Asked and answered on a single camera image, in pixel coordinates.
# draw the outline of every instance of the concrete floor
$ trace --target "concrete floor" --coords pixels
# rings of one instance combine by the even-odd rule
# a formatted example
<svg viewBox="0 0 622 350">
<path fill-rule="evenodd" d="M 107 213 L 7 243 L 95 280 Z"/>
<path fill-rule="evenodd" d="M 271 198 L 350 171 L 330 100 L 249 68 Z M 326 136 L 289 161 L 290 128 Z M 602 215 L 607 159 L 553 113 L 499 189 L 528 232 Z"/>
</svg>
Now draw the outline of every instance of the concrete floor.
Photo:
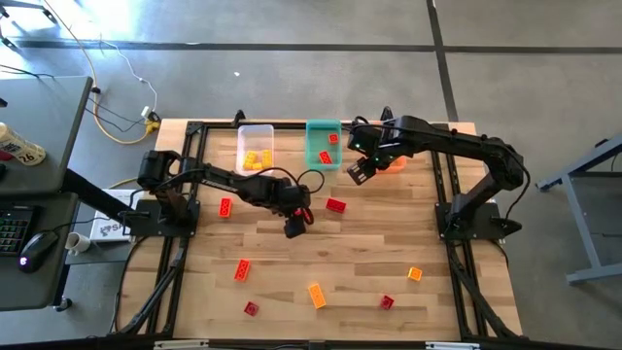
<svg viewBox="0 0 622 350">
<path fill-rule="evenodd" d="M 446 45 L 622 45 L 619 1 L 435 3 Z M 425 0 L 52 4 L 58 4 L 81 38 L 98 38 L 101 32 L 108 40 L 149 42 L 432 44 Z M 43 16 L 15 11 L 12 19 L 15 23 L 2 20 L 5 35 L 68 37 Z M 153 103 L 151 92 L 129 75 L 122 58 L 113 51 L 89 53 L 106 106 L 137 118 L 144 105 Z M 137 73 L 154 84 L 163 118 L 230 118 L 240 108 L 254 118 L 377 118 L 390 105 L 396 114 L 447 120 L 434 53 L 124 53 Z M 17 54 L 0 48 L 0 61 L 55 75 L 90 74 L 78 50 L 24 49 Z M 479 132 L 511 143 L 525 156 L 534 180 L 622 131 L 620 55 L 452 53 L 447 61 L 460 121 L 475 122 Z M 137 136 L 138 129 L 119 135 Z M 120 146 L 85 115 L 70 165 L 107 187 L 134 177 L 140 156 L 155 139 Z M 502 211 L 515 195 L 499 195 Z M 531 188 L 512 216 L 524 225 L 507 239 L 506 250 L 525 335 L 622 348 L 622 277 L 579 287 L 566 284 L 565 274 L 587 267 L 588 261 L 562 189 L 544 194 Z M 606 242 L 607 261 L 622 260 L 620 241 Z M 0 313 L 0 343 L 106 333 L 120 273 L 119 264 L 72 267 L 66 295 L 76 302 L 74 308 L 61 314 L 50 309 Z"/>
</svg>

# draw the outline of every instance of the white cup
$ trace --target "white cup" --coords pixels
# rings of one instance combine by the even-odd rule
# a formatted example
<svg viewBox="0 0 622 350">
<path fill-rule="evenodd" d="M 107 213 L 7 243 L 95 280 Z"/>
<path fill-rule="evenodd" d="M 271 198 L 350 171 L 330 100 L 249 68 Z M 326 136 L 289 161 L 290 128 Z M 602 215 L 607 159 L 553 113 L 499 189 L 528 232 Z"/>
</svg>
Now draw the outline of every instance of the white cup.
<svg viewBox="0 0 622 350">
<path fill-rule="evenodd" d="M 69 250 L 69 254 L 78 255 L 88 249 L 89 246 L 90 239 L 77 232 L 69 232 L 65 243 L 65 249 Z"/>
</svg>

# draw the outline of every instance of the wooden tabletop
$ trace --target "wooden tabletop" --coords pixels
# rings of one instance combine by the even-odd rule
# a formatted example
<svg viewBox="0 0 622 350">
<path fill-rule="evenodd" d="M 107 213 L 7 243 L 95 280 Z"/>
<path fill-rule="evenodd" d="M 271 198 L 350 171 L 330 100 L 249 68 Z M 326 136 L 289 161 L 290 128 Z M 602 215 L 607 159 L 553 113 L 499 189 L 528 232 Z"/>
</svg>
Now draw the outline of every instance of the wooden tabletop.
<svg viewBox="0 0 622 350">
<path fill-rule="evenodd" d="M 163 121 L 155 148 L 181 152 L 188 121 Z M 471 122 L 450 127 L 475 133 Z M 236 137 L 234 129 L 210 130 L 203 161 L 234 169 Z M 342 140 L 347 140 L 347 132 Z M 197 235 L 190 241 L 175 337 L 460 338 L 447 255 L 434 221 L 437 198 L 430 153 L 409 158 L 398 174 L 379 174 L 357 186 L 346 168 L 361 155 L 347 150 L 345 142 L 342 145 L 340 169 L 326 171 L 324 187 L 312 194 L 315 224 L 294 239 L 285 237 L 283 218 L 237 197 L 231 217 L 219 218 L 220 200 L 231 194 L 200 188 L 201 214 Z M 275 130 L 274 148 L 276 166 L 294 176 L 306 170 L 304 130 Z M 444 157 L 441 162 L 446 169 Z M 456 157 L 456 163 L 464 192 L 485 174 L 480 161 Z M 309 174 L 301 182 L 314 189 L 319 179 Z M 449 187 L 446 192 L 451 198 Z M 347 203 L 344 214 L 325 208 L 329 197 Z M 161 238 L 149 238 L 134 254 L 122 291 L 121 325 L 154 288 L 161 245 Z M 472 246 L 482 294 L 509 328 L 521 333 L 503 255 L 490 242 L 473 241 Z M 246 282 L 233 279 L 240 259 L 251 261 Z M 423 270 L 421 281 L 406 278 L 411 266 Z M 320 284 L 327 302 L 318 310 L 307 291 L 314 283 Z M 395 300 L 390 310 L 379 307 L 383 295 Z M 168 295 L 163 300 L 160 324 Z M 248 301 L 259 306 L 257 316 L 243 312 Z M 474 331 L 468 297 L 465 304 Z"/>
</svg>

